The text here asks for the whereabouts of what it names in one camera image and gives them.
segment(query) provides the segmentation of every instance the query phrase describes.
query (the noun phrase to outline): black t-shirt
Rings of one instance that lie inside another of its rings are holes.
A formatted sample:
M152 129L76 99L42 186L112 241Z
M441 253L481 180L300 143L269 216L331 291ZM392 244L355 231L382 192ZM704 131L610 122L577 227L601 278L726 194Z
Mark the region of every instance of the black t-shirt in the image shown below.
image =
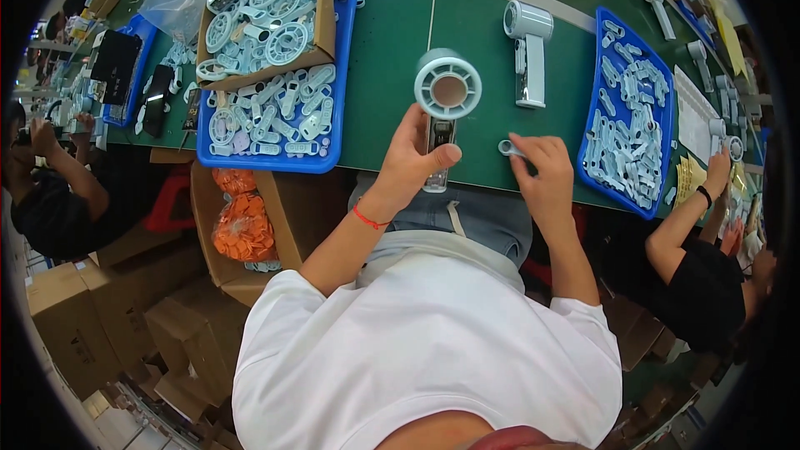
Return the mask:
M73 260L124 235L153 208L169 174L168 165L150 164L150 148L109 145L109 152L92 163L92 174L109 194L105 213L94 223L86 199L70 191L57 172L34 174L34 189L11 206L15 228L36 252Z
M86 0L65 0L61 9L66 17L80 15L85 8Z
M645 254L645 240L658 222L636 223L611 237L603 252L603 280L653 313L696 353L724 353L745 321L742 269L690 235L682 245L686 255L665 285Z

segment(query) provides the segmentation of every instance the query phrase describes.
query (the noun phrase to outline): orange plastic part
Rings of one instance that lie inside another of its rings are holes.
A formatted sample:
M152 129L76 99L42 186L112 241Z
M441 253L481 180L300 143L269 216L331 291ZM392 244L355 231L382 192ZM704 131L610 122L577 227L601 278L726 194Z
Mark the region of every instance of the orange plastic part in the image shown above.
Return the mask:
M211 175L220 189L229 195L238 195L255 190L253 171L238 168L213 168Z
M220 254L245 263L277 260L275 232L266 217L264 199L253 193L235 195L220 212L213 234Z

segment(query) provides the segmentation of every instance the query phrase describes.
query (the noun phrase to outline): white paper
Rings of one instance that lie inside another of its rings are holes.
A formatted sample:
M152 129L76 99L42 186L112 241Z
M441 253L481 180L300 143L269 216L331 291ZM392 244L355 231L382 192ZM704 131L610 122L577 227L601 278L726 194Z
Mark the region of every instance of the white paper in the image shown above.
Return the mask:
M719 115L678 65L675 65L675 93L678 97L677 140L704 165L708 165L711 156L708 123L711 119L718 119Z

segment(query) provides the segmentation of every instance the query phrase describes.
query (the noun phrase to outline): plastic bag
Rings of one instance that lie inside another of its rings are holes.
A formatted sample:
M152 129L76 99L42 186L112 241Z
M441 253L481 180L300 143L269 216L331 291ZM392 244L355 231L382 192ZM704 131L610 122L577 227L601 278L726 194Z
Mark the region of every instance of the plastic bag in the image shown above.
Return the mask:
M211 175L217 186L232 196L252 192L256 188L255 177L250 170L215 167L211 169Z
M184 45L192 45L200 31L205 0L145 0L139 8L146 20Z
M225 205L211 237L220 254L243 263L278 259L264 200L253 193L236 195Z

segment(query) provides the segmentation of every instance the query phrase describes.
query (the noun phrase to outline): white t-shirt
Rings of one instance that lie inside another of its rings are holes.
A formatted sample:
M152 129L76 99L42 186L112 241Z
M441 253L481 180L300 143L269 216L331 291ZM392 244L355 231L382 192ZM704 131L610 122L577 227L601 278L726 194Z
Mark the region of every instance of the white t-shirt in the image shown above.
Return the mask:
M460 410L595 448L623 396L602 312L573 299L544 307L435 255L328 299L284 271L247 317L237 435L246 450L373 450L413 420Z

